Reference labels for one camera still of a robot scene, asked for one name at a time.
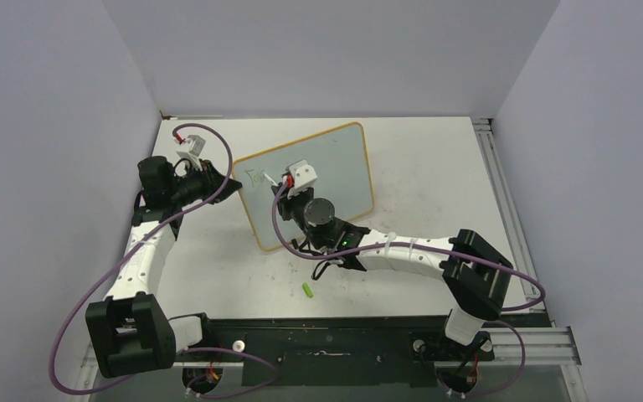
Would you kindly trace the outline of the white marker pen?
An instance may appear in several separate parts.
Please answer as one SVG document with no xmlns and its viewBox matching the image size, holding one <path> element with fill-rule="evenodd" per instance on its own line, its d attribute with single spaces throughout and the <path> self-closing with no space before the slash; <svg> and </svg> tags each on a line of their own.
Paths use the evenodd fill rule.
<svg viewBox="0 0 643 402">
<path fill-rule="evenodd" d="M 280 186 L 280 182 L 275 180 L 275 179 L 273 179 L 269 174 L 263 173 L 263 177 L 270 183 L 271 186 L 273 186 L 273 187 L 279 187 Z"/>
</svg>

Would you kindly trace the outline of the yellow framed whiteboard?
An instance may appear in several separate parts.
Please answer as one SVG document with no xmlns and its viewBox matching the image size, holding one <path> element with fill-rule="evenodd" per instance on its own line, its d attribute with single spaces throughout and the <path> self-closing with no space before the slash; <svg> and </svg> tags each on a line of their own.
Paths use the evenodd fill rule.
<svg viewBox="0 0 643 402">
<path fill-rule="evenodd" d="M 363 125 L 357 121 L 287 142 L 234 161 L 232 178 L 258 246 L 281 247 L 271 221 L 274 183 L 291 174 L 295 186 L 313 189 L 334 205 L 335 216 L 350 221 L 375 206 Z"/>
</svg>

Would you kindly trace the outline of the green marker cap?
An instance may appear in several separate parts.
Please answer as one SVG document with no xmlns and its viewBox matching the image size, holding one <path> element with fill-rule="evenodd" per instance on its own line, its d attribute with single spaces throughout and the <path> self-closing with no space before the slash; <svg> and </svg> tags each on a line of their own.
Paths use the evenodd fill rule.
<svg viewBox="0 0 643 402">
<path fill-rule="evenodd" d="M 308 283 L 304 282 L 301 287 L 302 287 L 302 290 L 304 291 L 305 295 L 308 298 L 313 298 L 314 297 L 314 293 L 313 293 L 313 291 L 310 288 Z"/>
</svg>

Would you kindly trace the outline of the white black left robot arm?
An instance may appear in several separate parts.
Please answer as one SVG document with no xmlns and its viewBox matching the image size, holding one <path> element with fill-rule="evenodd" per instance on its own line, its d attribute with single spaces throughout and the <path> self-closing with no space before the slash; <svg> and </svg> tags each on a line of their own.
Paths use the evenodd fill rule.
<svg viewBox="0 0 643 402">
<path fill-rule="evenodd" d="M 198 200 L 217 204 L 242 188 L 209 160 L 187 162 L 182 176 L 162 156 L 145 158 L 137 168 L 141 190 L 126 248 L 130 258 L 104 300 L 85 311 L 100 373 L 107 379 L 168 369 L 183 350 L 198 361 L 213 355 L 216 337 L 206 315 L 169 319 L 155 291 L 181 229 L 181 211 Z"/>
</svg>

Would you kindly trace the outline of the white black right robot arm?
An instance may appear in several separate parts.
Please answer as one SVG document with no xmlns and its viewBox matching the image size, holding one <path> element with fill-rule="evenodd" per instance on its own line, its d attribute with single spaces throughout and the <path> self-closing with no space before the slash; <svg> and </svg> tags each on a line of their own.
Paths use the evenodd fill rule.
<svg viewBox="0 0 643 402">
<path fill-rule="evenodd" d="M 279 197 L 276 217 L 294 222 L 302 242 L 292 241 L 299 255 L 324 266 L 355 271 L 394 271 L 443 281 L 455 299 L 440 347 L 450 358 L 462 358 L 474 345 L 485 322 L 502 312 L 511 280 L 511 261 L 482 236 L 461 229 L 449 238 L 418 239 L 383 233 L 339 219 L 334 205 L 316 198 L 311 189 L 289 197 L 281 183 L 271 186 Z"/>
</svg>

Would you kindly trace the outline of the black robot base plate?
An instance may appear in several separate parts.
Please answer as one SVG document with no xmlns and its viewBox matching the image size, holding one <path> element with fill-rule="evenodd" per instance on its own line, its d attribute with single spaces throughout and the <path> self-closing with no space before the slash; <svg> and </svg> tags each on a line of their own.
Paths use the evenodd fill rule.
<svg viewBox="0 0 643 402">
<path fill-rule="evenodd" d="M 467 346 L 445 335 L 445 316 L 309 319 L 206 319 L 203 338 L 176 362 L 219 371 L 238 364 L 252 386 L 435 387 L 449 376 L 471 380 L 476 363 L 496 363 L 500 337 L 527 345 L 544 318 L 508 316 L 485 324 Z"/>
</svg>

